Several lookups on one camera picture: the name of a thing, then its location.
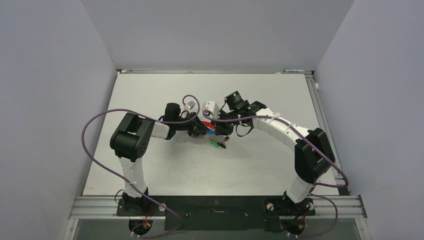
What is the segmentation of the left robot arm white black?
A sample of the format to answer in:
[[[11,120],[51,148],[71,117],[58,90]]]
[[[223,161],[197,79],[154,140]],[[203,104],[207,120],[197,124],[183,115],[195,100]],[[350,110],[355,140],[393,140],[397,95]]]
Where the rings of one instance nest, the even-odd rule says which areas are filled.
[[[159,121],[126,113],[110,139],[110,147],[121,164],[126,179],[122,194],[123,208],[136,215],[151,209],[147,199],[148,187],[144,180],[142,158],[152,138],[170,140],[178,131],[190,137],[202,137],[209,128],[196,115],[196,108],[189,104],[180,106],[168,103]]]

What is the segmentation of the green key tag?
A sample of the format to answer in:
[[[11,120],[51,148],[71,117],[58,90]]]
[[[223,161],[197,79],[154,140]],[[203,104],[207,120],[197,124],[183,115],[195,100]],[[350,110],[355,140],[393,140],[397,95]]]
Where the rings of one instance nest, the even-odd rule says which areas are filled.
[[[220,144],[218,142],[216,142],[216,141],[211,141],[211,144],[213,146],[215,146],[216,148],[220,148],[221,147]]]

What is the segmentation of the black key tag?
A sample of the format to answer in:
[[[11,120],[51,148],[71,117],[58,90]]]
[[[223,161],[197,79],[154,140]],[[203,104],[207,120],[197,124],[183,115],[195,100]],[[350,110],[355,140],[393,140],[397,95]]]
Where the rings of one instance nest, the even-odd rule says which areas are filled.
[[[224,137],[224,138],[222,138],[221,140],[218,140],[218,141],[217,141],[217,144],[218,144],[221,148],[226,149],[226,148],[227,148],[227,146],[226,146],[226,142],[227,142],[229,139],[230,139],[230,137],[229,137],[229,136],[225,136],[225,137]]]

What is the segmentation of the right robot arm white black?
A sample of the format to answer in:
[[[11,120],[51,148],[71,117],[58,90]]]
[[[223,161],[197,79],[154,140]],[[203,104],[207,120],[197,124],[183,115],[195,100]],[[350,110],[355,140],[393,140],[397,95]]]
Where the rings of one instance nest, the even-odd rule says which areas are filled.
[[[244,100],[238,91],[227,95],[224,103],[229,111],[220,110],[212,116],[216,129],[233,130],[246,125],[267,133],[294,152],[295,178],[284,192],[282,207],[289,214],[297,213],[322,175],[336,167],[326,132],[294,124],[259,101]]]

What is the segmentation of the metal key holder red handle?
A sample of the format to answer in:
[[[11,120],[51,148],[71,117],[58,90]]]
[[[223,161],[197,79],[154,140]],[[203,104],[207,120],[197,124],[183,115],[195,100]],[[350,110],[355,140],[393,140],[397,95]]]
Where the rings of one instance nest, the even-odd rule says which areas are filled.
[[[216,127],[211,122],[202,121],[202,123],[204,124],[204,135],[203,136],[194,136],[195,138],[212,137],[212,136],[216,135]],[[215,134],[213,134],[213,135],[206,134],[206,132],[209,131],[209,130],[215,131]]]

